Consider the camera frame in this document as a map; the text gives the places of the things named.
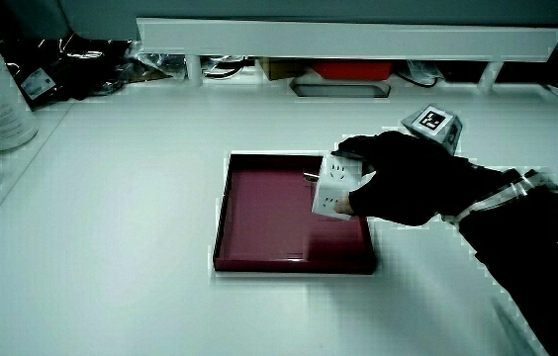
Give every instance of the white desk surface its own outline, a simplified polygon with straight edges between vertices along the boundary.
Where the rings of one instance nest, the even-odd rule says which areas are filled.
[[[331,150],[434,103],[462,119],[461,155],[558,181],[557,97],[391,83],[300,99],[255,74],[74,103],[0,205],[0,355],[508,354],[507,294],[444,222],[373,220],[373,276],[213,271],[231,150]]]

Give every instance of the black sleeve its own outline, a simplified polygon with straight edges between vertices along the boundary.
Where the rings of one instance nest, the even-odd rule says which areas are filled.
[[[459,231],[504,287],[550,355],[558,355],[558,192],[475,212]]]

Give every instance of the socket outlet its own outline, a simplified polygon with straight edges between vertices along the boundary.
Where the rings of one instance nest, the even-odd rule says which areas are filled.
[[[349,220],[351,216],[335,212],[334,206],[341,200],[343,193],[360,187],[361,178],[361,161],[331,154],[324,156],[312,203],[312,213]]]

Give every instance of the black glove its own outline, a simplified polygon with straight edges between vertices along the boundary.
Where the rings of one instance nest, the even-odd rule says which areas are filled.
[[[369,183],[349,193],[353,214],[406,225],[424,224],[436,213],[459,214],[501,175],[398,132],[351,137],[338,151],[357,154],[376,170]]]

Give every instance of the tray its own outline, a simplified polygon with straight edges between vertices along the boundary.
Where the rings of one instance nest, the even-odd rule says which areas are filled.
[[[321,156],[232,154],[213,262],[216,271],[371,274],[365,218],[312,213]]]

